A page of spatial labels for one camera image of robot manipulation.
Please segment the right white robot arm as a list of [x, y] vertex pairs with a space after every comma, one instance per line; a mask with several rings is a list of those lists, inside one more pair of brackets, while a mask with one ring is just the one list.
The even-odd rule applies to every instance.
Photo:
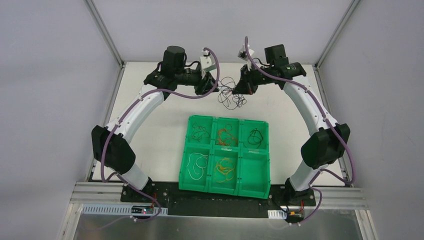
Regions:
[[283, 44], [265, 48], [266, 64], [258, 66], [254, 51], [247, 43], [238, 57], [246, 64], [240, 69], [240, 80], [232, 91], [236, 95], [252, 95], [260, 85], [275, 84], [293, 101], [304, 120], [309, 139], [302, 145], [302, 161], [284, 186], [284, 200], [290, 205], [309, 198], [311, 184], [322, 170], [341, 158], [346, 150], [351, 130], [338, 123], [323, 106], [310, 86], [307, 72], [299, 62], [289, 62]]

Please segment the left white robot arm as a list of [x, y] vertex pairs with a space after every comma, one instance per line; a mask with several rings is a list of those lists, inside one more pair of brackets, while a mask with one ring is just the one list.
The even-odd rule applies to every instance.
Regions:
[[204, 47], [195, 64], [195, 69], [187, 64], [184, 48], [168, 46], [126, 109], [105, 126], [92, 129], [93, 157], [100, 164], [103, 183], [118, 177], [134, 188], [133, 195], [140, 202], [152, 198], [150, 177], [136, 164], [130, 143], [142, 123], [170, 95], [196, 100], [218, 92], [220, 65], [216, 54]]

